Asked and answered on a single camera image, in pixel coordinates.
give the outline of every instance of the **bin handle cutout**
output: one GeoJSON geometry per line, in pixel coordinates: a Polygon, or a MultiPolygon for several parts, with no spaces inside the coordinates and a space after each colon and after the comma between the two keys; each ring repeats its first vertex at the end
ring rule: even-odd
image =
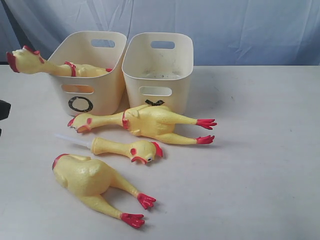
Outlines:
{"type": "Polygon", "coordinates": [[[176,46],[173,41],[152,41],[150,45],[153,49],[174,49],[176,46]]]}
{"type": "Polygon", "coordinates": [[[139,92],[145,96],[169,97],[172,95],[172,90],[164,86],[141,86],[139,92]]]}
{"type": "Polygon", "coordinates": [[[108,39],[92,39],[91,45],[98,48],[114,48],[116,43],[108,39]]]}
{"type": "Polygon", "coordinates": [[[62,84],[61,88],[68,94],[92,94],[95,89],[89,85],[62,84]]]}

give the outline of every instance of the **black object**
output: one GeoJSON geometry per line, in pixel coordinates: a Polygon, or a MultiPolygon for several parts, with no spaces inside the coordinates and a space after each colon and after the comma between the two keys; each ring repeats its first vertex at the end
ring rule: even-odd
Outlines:
{"type": "Polygon", "coordinates": [[[7,119],[9,117],[11,109],[11,104],[0,100],[0,120],[7,119]]]}
{"type": "Polygon", "coordinates": [[[149,105],[151,105],[151,106],[161,106],[162,104],[164,104],[165,102],[164,101],[162,101],[162,100],[159,100],[159,101],[157,101],[157,102],[152,102],[152,101],[150,101],[150,100],[145,100],[145,103],[146,104],[149,104],[149,105]]]}

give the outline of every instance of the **rubber chicken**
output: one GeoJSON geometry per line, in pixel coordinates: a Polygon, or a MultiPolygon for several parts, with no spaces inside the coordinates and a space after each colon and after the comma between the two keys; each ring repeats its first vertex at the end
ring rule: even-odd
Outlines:
{"type": "Polygon", "coordinates": [[[115,169],[89,156],[62,154],[54,160],[52,171],[56,181],[89,208],[122,220],[134,228],[140,228],[145,223],[142,220],[144,215],[121,212],[109,205],[101,194],[109,187],[124,190],[137,198],[144,209],[152,208],[156,201],[138,191],[115,169]]]}
{"type": "Polygon", "coordinates": [[[89,132],[91,129],[104,125],[120,125],[135,136],[144,136],[156,139],[166,144],[193,145],[210,144],[215,136],[198,138],[184,137],[173,133],[175,124],[198,125],[205,129],[212,130],[217,125],[215,119],[194,119],[186,117],[170,110],[164,105],[141,106],[129,108],[123,112],[96,116],[89,113],[81,113],[70,120],[69,127],[76,129],[78,133],[89,132]]]}
{"type": "Polygon", "coordinates": [[[139,140],[132,143],[120,143],[102,137],[95,137],[92,141],[86,142],[61,134],[56,134],[55,136],[87,147],[94,155],[103,153],[119,154],[128,157],[132,163],[139,160],[143,164],[147,164],[153,161],[156,156],[163,157],[162,149],[154,141],[139,140]]]}
{"type": "Polygon", "coordinates": [[[43,59],[40,51],[32,51],[28,46],[6,53],[7,61],[15,73],[35,74],[48,73],[64,77],[98,77],[112,71],[110,68],[95,67],[88,64],[74,64],[66,61],[63,65],[55,65],[43,59]]]}

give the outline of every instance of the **white plastic bin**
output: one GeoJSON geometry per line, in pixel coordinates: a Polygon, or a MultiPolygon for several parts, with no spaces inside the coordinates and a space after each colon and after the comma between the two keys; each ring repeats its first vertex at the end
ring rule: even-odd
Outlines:
{"type": "Polygon", "coordinates": [[[97,77],[56,76],[50,79],[62,107],[71,116],[80,113],[111,115],[119,107],[125,81],[122,62],[127,37],[111,31],[80,31],[69,35],[54,51],[48,61],[63,65],[89,64],[112,69],[97,77]]]}
{"type": "Polygon", "coordinates": [[[164,101],[178,114],[187,107],[194,48],[180,33],[146,32],[132,38],[122,63],[130,107],[164,101]]]}

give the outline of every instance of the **white table surface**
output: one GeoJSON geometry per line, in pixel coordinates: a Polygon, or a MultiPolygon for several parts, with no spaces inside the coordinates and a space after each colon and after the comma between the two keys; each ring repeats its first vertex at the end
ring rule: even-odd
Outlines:
{"type": "Polygon", "coordinates": [[[145,166],[55,138],[137,140],[112,126],[77,134],[45,73],[0,66],[0,99],[12,104],[0,121],[0,239],[320,239],[320,67],[195,67],[192,78],[185,115],[218,125],[176,132],[214,134],[214,143],[161,143],[165,159],[145,166]],[[63,189],[51,169],[62,153],[101,159],[155,197],[147,211],[121,190],[105,195],[123,212],[144,214],[145,225],[137,230],[95,212],[63,189]]]}

